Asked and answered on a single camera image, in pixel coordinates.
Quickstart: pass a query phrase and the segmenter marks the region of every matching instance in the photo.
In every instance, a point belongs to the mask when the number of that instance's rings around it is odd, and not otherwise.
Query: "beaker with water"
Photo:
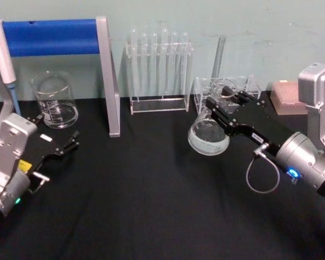
[[[217,101],[225,111],[229,98],[237,93],[237,86],[227,79],[210,81],[210,97]],[[229,146],[230,138],[224,130],[211,118],[211,111],[205,107],[196,118],[188,132],[191,147],[203,155],[217,155]]]
[[[78,111],[68,73],[44,71],[33,78],[30,83],[47,126],[63,129],[76,122]]]

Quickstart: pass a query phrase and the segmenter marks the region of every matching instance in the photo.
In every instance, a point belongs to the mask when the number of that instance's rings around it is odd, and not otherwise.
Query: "white label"
[[[256,133],[252,133],[251,137],[253,137],[255,140],[257,140],[260,144],[264,143],[264,139],[262,139],[260,136],[258,136]]]
[[[41,134],[40,137],[48,142],[51,142],[53,139],[45,134]]]

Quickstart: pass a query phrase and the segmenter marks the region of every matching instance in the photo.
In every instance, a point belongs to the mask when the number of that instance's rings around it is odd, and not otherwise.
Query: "blue led light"
[[[300,177],[300,174],[298,172],[296,172],[294,169],[288,169],[288,173],[293,178],[299,178]]]

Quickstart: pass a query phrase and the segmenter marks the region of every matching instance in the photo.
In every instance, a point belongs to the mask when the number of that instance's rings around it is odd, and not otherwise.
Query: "blue bar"
[[[95,19],[3,22],[12,57],[98,54]]]

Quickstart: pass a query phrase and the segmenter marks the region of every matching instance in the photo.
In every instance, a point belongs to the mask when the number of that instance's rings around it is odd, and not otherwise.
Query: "yellow label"
[[[32,164],[28,163],[27,161],[19,160],[18,168],[23,172],[27,172],[31,167]]]

